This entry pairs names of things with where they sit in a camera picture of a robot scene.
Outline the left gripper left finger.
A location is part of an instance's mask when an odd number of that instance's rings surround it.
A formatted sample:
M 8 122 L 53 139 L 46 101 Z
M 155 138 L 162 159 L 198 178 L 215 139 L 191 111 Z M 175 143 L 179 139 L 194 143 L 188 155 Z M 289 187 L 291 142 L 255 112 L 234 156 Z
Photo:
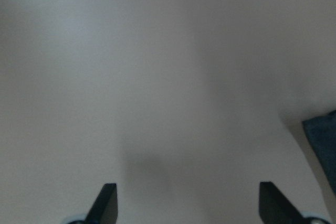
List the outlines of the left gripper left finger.
M 84 223 L 117 223 L 117 185 L 104 184 Z

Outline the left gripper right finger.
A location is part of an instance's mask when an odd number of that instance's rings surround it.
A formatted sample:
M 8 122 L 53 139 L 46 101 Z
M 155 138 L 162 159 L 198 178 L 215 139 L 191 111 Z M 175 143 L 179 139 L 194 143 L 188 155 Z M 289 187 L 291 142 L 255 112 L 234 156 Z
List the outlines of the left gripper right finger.
M 272 182 L 260 182 L 258 212 L 265 224 L 307 223 L 303 215 Z

